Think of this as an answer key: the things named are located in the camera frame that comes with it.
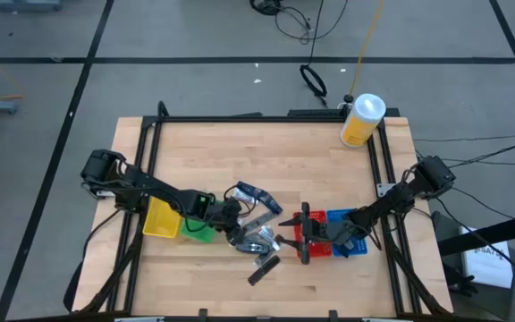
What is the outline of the dark blue travel tube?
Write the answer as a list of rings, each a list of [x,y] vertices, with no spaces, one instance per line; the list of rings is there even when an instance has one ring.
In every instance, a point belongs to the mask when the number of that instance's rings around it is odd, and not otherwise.
[[[261,191],[257,197],[272,213],[280,215],[283,212],[282,207],[277,201],[266,191]]]
[[[236,188],[253,199],[262,199],[266,195],[262,189],[242,181],[237,182]]]

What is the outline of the black aluminium table frame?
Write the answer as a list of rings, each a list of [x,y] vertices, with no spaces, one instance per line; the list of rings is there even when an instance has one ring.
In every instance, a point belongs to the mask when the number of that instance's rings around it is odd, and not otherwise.
[[[237,181],[268,191],[280,203],[279,221],[307,201],[314,210],[372,203],[376,189],[367,147],[346,148],[342,120],[297,121],[261,117],[245,122],[165,122],[154,175],[179,189],[211,191],[221,199]],[[406,118],[385,118],[395,177],[416,163]],[[142,117],[119,118],[111,149],[135,159]],[[90,241],[73,310],[83,309],[114,268],[123,217],[118,215]],[[413,267],[443,307],[452,311],[435,231],[428,216],[413,211],[404,222]],[[255,286],[255,257],[231,247],[222,233],[213,243],[146,236],[138,264],[131,313],[213,317],[393,317],[387,258],[368,241],[368,254],[313,258],[304,266],[283,245],[281,263]]]

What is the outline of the small white toothpaste tube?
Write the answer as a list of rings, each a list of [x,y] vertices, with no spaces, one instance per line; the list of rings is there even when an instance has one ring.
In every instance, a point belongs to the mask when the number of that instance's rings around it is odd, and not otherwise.
[[[233,190],[232,196],[234,198],[236,198],[237,200],[244,201],[244,202],[247,202],[247,203],[252,204],[252,205],[255,205],[255,204],[258,203],[257,200],[254,197],[252,197],[249,194],[241,191],[239,188],[235,188]]]
[[[258,234],[270,244],[274,251],[278,251],[281,248],[275,240],[273,229],[269,225],[262,225]]]

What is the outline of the yellow plastic bin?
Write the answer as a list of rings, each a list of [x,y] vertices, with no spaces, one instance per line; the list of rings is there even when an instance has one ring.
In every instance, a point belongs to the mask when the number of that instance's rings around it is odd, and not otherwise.
[[[148,236],[173,239],[178,235],[182,218],[170,205],[156,199],[149,198],[148,212],[142,232]]]

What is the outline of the red plastic bin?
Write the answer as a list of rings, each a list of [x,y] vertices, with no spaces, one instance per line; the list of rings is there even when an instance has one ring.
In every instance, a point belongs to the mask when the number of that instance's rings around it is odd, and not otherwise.
[[[326,214],[324,210],[311,210],[309,217],[317,220],[319,223],[326,223]],[[294,237],[298,242],[303,241],[301,226],[294,227]],[[311,242],[309,244],[309,254],[311,258],[324,258],[333,255],[332,246],[326,242]]]

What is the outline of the white printed box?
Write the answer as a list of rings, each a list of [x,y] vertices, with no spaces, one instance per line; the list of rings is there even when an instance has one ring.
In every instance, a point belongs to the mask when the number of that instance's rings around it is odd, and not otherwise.
[[[510,289],[513,279],[511,264],[489,246],[461,253],[465,275],[474,276],[473,282]]]

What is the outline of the black clamp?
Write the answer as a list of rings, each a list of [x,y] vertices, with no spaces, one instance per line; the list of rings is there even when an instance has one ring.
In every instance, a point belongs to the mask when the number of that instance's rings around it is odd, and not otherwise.
[[[450,292],[466,297],[478,294],[478,289],[472,284],[473,275],[463,275],[458,269],[443,263],[443,272]]]

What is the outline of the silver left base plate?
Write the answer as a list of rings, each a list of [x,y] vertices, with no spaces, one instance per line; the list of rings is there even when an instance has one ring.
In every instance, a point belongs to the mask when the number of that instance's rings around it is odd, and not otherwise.
[[[95,199],[106,199],[106,198],[112,198],[114,196],[113,192],[106,190],[103,186],[91,184],[91,183],[87,184],[87,191]]]

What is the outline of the blue plastic bin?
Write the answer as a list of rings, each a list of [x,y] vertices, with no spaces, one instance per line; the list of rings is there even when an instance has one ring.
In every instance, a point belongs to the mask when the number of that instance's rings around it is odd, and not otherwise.
[[[341,222],[345,215],[349,212],[353,211],[353,208],[346,209],[330,209],[326,211],[326,219],[328,222]],[[356,240],[355,238],[351,238],[350,242],[353,244],[353,248],[350,250],[340,249],[339,246],[335,244],[331,244],[332,252],[335,257],[351,257],[358,255],[367,255],[367,243],[365,239]]]

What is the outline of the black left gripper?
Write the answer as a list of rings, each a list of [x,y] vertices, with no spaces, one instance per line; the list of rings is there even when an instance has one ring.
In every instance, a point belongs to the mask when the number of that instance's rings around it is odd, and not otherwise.
[[[217,231],[230,231],[226,234],[227,241],[235,246],[243,242],[246,229],[240,227],[239,216],[243,210],[241,203],[234,198],[215,203],[215,229]]]

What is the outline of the yellow wipes canister white lid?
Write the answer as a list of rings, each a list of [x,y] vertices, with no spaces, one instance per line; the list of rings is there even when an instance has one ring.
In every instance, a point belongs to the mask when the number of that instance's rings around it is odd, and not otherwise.
[[[363,146],[386,112],[385,102],[377,95],[364,93],[354,98],[351,104],[339,104],[348,116],[340,132],[341,142],[349,148]]]

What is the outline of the green plastic bin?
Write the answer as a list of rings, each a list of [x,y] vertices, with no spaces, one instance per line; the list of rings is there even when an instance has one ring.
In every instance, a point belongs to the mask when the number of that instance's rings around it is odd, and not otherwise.
[[[184,219],[181,226],[181,235],[197,242],[212,243],[215,238],[215,230],[203,222]]]

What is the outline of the black metal bar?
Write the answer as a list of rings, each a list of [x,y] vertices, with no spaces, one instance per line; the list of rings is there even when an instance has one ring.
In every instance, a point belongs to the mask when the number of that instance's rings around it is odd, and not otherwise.
[[[478,229],[438,242],[440,255],[448,256],[483,247],[486,244],[515,239],[515,219]]]

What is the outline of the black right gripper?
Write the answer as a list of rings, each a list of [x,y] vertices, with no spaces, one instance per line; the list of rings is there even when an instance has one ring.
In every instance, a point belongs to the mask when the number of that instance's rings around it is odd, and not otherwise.
[[[283,238],[280,234],[277,234],[274,240],[280,244],[286,244],[290,247],[293,247],[296,250],[300,250],[300,260],[302,264],[309,264],[312,259],[309,254],[309,244],[311,242],[326,242],[325,236],[325,224],[327,223],[319,223],[317,220],[309,217],[309,212],[312,209],[307,202],[301,203],[301,214],[300,216],[295,216],[290,220],[283,221],[279,223],[279,226],[300,226],[302,229],[303,241],[294,241],[287,240]]]

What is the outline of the dark sachet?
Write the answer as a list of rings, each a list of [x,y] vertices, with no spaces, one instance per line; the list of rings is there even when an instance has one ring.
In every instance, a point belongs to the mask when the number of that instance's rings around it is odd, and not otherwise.
[[[261,279],[263,279],[271,270],[273,270],[281,259],[278,256],[272,256],[263,265],[261,265],[249,278],[248,282],[251,286],[256,285]]]

